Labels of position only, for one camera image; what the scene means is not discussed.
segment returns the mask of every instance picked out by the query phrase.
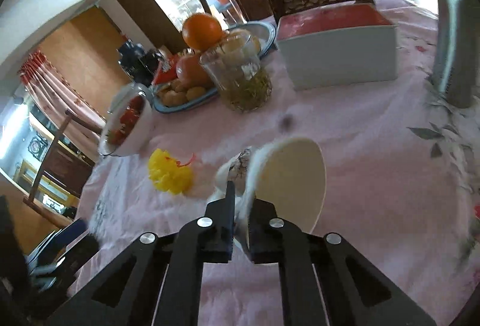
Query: yellow artificial flower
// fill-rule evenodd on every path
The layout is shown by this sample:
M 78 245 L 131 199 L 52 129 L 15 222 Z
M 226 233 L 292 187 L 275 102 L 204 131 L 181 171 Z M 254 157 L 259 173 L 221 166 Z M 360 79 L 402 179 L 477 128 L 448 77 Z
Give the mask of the yellow artificial flower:
M 157 149 L 148 160 L 148 178 L 159 191 L 169 191 L 179 194 L 191 187 L 194 182 L 194 173 L 188 166 L 194 160 L 194 156 L 184 165 L 172 158 L 168 151 Z

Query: pink tablecloth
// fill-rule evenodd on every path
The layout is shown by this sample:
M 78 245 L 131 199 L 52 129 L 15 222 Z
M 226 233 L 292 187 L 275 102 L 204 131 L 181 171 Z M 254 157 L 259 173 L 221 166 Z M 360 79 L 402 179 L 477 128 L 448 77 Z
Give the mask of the pink tablecloth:
M 166 235 L 201 216 L 217 168 L 246 146 L 281 137 L 279 121 L 291 114 L 291 133 L 318 142 L 327 165 L 326 202 L 314 234 L 341 233 L 439 326 L 449 324 L 472 293 L 480 263 L 473 259 L 458 270 L 455 181 L 443 158 L 430 158 L 431 144 L 407 129 L 430 120 L 425 73 L 418 67 L 433 64 L 437 21 L 417 7 L 384 14 L 399 23 L 396 81 L 295 92 L 280 54 L 272 52 L 264 62 L 274 89 L 264 108 L 236 114 L 216 99 L 184 113 L 155 114 L 140 154 L 101 160 L 83 190 L 78 217 L 90 219 L 102 248 L 74 289 L 141 233 Z M 158 147 L 182 161 L 198 157 L 187 195 L 153 188 L 146 164 Z M 238 249 L 230 264 L 205 266 L 199 325 L 282 323 L 275 268 L 249 264 Z

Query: gray pipe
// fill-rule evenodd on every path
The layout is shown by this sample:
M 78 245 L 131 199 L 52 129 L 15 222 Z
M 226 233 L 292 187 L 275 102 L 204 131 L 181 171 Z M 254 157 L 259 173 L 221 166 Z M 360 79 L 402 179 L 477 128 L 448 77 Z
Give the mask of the gray pipe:
M 438 42 L 433 85 L 458 108 L 472 104 L 478 64 L 478 0 L 438 0 Z

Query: glass jar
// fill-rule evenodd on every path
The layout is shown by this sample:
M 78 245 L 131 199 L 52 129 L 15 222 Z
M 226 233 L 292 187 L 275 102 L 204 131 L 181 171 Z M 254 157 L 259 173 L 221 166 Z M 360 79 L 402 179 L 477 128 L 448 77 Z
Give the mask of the glass jar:
M 253 38 L 246 31 L 226 37 L 205 51 L 200 64 L 215 83 L 223 102 L 235 111 L 253 111 L 270 97 L 270 77 L 260 63 Z

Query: curtain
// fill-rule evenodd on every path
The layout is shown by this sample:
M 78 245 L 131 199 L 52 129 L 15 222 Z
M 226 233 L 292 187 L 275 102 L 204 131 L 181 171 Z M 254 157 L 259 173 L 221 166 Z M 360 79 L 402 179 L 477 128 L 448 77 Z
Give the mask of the curtain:
M 28 56 L 18 74 L 35 104 L 57 127 L 65 119 L 66 109 L 93 125 L 101 128 L 105 125 L 105 120 L 68 84 L 40 50 Z M 97 161 L 97 134 L 75 122 L 70 122 L 64 134 L 83 154 Z

